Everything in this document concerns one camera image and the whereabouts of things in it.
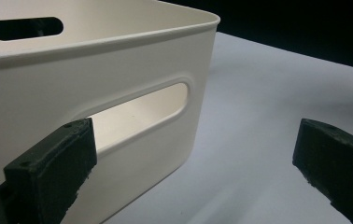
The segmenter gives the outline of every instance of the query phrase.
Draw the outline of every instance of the white surface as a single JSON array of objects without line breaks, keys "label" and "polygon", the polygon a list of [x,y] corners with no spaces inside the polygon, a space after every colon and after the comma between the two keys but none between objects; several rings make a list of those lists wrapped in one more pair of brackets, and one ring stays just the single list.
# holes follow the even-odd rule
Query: white surface
[{"label": "white surface", "polygon": [[291,163],[301,118],[353,134],[353,68],[217,33],[191,156],[106,224],[350,223]]}]

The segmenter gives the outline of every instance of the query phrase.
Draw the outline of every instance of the bin handle hole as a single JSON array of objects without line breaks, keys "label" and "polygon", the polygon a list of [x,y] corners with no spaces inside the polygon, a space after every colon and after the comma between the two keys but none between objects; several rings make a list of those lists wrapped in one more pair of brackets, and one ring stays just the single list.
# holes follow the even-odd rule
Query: bin handle hole
[{"label": "bin handle hole", "polygon": [[0,21],[0,40],[10,41],[59,35],[63,23],[55,17]]}]

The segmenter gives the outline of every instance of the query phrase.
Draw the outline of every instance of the white plastic bin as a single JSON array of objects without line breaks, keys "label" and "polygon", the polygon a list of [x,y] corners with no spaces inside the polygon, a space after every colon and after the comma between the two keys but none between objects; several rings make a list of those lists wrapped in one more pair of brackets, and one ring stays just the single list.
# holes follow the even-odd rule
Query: white plastic bin
[{"label": "white plastic bin", "polygon": [[99,223],[191,153],[219,17],[151,0],[0,3],[0,21],[47,17],[60,34],[0,40],[0,183],[58,127],[114,108],[93,116],[98,164],[64,219]]}]

